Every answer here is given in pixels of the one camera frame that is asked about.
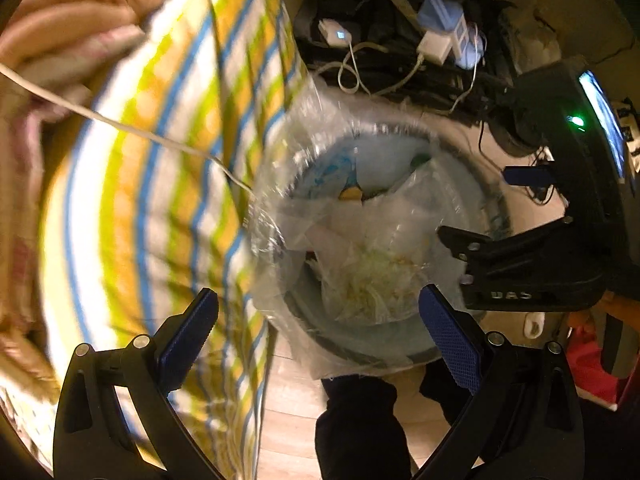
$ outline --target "green led light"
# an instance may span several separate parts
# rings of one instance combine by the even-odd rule
[[[576,126],[584,126],[584,119],[577,116],[569,116],[567,117],[570,123],[575,124]]]

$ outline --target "black clamp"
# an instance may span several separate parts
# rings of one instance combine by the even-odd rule
[[[606,273],[565,216],[504,240],[442,226],[440,241],[466,262],[460,287],[473,310],[570,312],[591,308]]]
[[[153,336],[141,334],[126,348],[101,352],[78,345],[56,415],[56,480],[224,480],[167,399],[182,386],[217,319],[218,297],[203,288]],[[129,389],[166,470],[140,457],[114,386]]]
[[[485,335],[435,285],[420,316],[459,386],[473,397],[413,480],[582,480],[580,404],[562,346],[512,346]],[[484,464],[474,468],[481,456]]]

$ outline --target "clear plastic bag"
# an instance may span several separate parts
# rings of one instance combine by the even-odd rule
[[[495,175],[426,120],[312,80],[255,181],[254,305],[316,378],[438,358],[417,312],[421,288],[436,283],[465,310],[464,264],[438,227],[496,238],[510,228]]]

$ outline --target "charger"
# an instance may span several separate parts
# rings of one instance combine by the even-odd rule
[[[351,44],[351,33],[335,20],[320,20],[318,29],[330,47],[347,48]]]
[[[417,50],[427,61],[442,66],[452,48],[453,39],[448,32],[427,30]]]

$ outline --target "striped blanket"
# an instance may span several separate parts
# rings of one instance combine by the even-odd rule
[[[97,82],[93,108],[216,155],[251,184],[305,71],[282,0],[167,0],[146,29]],[[219,321],[170,400],[227,479],[253,478],[268,327],[248,294],[248,197],[208,160],[101,123],[73,118],[50,140],[40,295],[57,376],[78,343],[124,346],[213,288]],[[10,401],[50,462],[54,407]]]

